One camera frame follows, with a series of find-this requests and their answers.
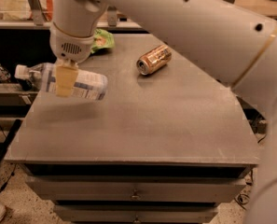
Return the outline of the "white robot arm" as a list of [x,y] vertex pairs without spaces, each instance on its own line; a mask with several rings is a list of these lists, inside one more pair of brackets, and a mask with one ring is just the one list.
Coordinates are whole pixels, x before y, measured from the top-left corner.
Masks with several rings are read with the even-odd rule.
[[222,0],[54,0],[51,47],[72,42],[90,54],[104,10],[116,7],[255,107],[268,122],[244,224],[277,224],[277,21]]

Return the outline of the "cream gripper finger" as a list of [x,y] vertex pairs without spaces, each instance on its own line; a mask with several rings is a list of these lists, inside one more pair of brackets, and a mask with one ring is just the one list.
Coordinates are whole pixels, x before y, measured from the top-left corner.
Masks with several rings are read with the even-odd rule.
[[77,63],[75,61],[72,61],[70,59],[58,59],[56,61],[57,66],[67,67],[71,69],[77,69]]
[[78,66],[72,64],[57,64],[55,69],[56,95],[68,97],[76,83]]

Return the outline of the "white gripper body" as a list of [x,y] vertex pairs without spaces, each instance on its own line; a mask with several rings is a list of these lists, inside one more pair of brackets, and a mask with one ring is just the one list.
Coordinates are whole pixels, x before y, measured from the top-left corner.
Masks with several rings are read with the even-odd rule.
[[58,59],[82,63],[90,56],[94,37],[76,37],[62,32],[55,24],[50,26],[50,47]]

